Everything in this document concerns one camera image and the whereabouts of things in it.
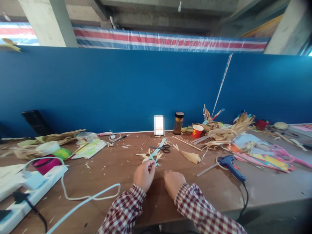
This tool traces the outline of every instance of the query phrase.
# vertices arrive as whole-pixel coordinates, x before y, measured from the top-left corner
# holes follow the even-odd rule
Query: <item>pink scissors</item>
[[[274,152],[274,157],[281,162],[284,162],[284,163],[294,162],[294,163],[297,163],[297,164],[300,164],[300,165],[303,165],[307,168],[312,169],[311,164],[290,155],[284,148],[282,148],[278,145],[272,145],[271,150]]]

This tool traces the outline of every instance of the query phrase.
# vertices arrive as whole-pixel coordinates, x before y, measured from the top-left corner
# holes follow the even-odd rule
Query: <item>blue wall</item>
[[[270,123],[312,122],[312,57],[234,54],[216,111],[232,123],[245,109]]]
[[[227,54],[21,46],[0,52],[0,135],[35,136],[20,112],[38,109],[57,133],[148,131],[154,115],[173,129],[213,110]],[[312,122],[312,58],[234,54],[215,110],[242,109],[271,123]]]
[[[38,109],[57,133],[148,131],[154,115],[202,122],[214,106],[227,54],[21,46],[0,53],[0,134],[36,136],[20,112]]]

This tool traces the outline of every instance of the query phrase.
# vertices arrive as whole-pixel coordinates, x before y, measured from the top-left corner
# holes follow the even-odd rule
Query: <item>red checkered shirt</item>
[[[145,197],[146,193],[135,184],[129,192],[123,192],[111,205],[98,234],[132,233],[136,217],[142,214]],[[200,233],[247,234],[240,224],[217,211],[196,184],[190,186],[184,183],[175,198],[175,205]]]

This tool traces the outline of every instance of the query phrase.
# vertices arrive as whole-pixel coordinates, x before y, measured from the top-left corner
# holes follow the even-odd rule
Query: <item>glass jar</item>
[[[173,133],[176,135],[181,135],[181,128],[183,124],[183,118],[184,118],[184,113],[183,112],[176,112],[175,113],[175,128],[173,129]]]

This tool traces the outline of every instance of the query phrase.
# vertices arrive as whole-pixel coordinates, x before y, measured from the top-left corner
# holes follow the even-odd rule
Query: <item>striped tarp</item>
[[[263,53],[269,38],[221,38],[133,32],[73,25],[80,47],[187,51],[215,53]],[[0,23],[0,38],[19,45],[39,45],[29,23]]]

